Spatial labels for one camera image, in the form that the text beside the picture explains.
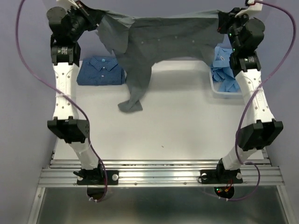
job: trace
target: metal floor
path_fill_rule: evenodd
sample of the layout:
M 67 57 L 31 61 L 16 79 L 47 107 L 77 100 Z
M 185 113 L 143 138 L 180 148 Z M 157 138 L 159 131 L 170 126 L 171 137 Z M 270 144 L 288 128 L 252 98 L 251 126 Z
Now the metal floor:
M 236 187 L 235 197 L 253 187 Z M 276 186 L 249 199 L 225 202 L 202 193 L 213 188 L 110 188 L 89 202 L 85 188 L 47 188 L 38 224 L 287 224 Z

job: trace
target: folded shirt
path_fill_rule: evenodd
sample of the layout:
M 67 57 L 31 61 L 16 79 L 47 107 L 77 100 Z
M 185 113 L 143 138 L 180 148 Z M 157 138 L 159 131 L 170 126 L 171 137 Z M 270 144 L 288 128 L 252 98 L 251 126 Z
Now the folded shirt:
M 233 71 L 229 66 L 229 57 L 232 49 L 215 48 L 215 56 L 211 65 L 213 81 L 222 82 L 219 92 L 238 92 L 239 84 L 235 80 Z
M 86 58 L 77 77 L 78 85 L 121 85 L 125 83 L 125 72 L 116 58 Z

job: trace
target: gray cloth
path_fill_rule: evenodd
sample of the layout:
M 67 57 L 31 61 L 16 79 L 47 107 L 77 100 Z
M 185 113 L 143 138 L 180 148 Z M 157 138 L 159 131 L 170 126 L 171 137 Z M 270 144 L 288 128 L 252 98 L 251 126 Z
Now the gray cloth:
M 175 57 L 195 57 L 211 65 L 214 48 L 224 38 L 217 32 L 217 10 L 168 18 L 104 12 L 98 35 L 127 72 L 130 99 L 118 104 L 122 112 L 142 110 L 139 100 L 149 86 L 151 67 L 155 63 Z

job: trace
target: gray wall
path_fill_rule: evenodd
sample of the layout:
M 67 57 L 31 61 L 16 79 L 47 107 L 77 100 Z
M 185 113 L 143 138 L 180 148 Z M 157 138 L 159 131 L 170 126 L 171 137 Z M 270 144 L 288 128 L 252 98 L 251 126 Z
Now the gray wall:
M 0 223 L 27 223 L 37 181 L 53 149 L 47 120 L 55 93 L 22 65 L 15 46 L 14 23 L 20 0 L 0 6 Z M 41 0 L 27 0 L 22 11 L 21 48 L 33 70 L 54 83 L 50 31 Z
M 277 4 L 288 9 L 299 25 L 299 1 L 277 0 Z M 264 77 L 268 75 L 284 56 L 292 37 L 289 18 L 272 10 L 266 20 L 265 40 L 259 48 Z M 265 85 L 265 93 L 277 120 L 282 120 L 284 130 L 268 147 L 274 165 L 279 165 L 299 219 L 299 42 L 298 38 L 289 59 L 277 74 Z

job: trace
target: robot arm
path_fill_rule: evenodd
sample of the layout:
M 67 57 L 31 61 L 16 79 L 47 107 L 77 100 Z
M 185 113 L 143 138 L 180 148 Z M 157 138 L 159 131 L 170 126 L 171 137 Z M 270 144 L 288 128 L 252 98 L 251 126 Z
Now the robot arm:
M 247 105 L 262 82 L 261 65 L 255 50 L 264 38 L 265 26 L 256 18 L 249 19 L 244 12 L 246 9 L 242 8 L 234 8 L 229 13 L 219 12 L 218 32 L 227 34 L 229 37 L 233 49 L 230 67 Z M 253 97 L 246 114 L 247 119 L 239 132 L 237 141 L 237 151 L 242 162 L 257 150 L 270 145 L 283 130 L 283 123 L 276 121 L 269 109 L 262 87 Z M 201 171 L 201 182 L 220 184 L 233 180 L 234 183 L 242 183 L 240 167 L 241 163 L 234 146 L 225 157 L 220 159 L 216 170 Z
M 80 46 L 77 40 L 86 31 L 95 30 L 103 13 L 86 7 L 81 2 L 58 0 L 62 7 L 47 12 L 51 36 L 51 58 L 56 77 L 56 88 L 76 102 L 76 78 L 79 73 Z M 56 94 L 53 120 L 48 128 L 68 143 L 81 162 L 81 170 L 75 172 L 77 184 L 99 184 L 103 172 L 99 159 L 89 143 L 89 121 L 79 119 L 77 108 L 60 93 Z

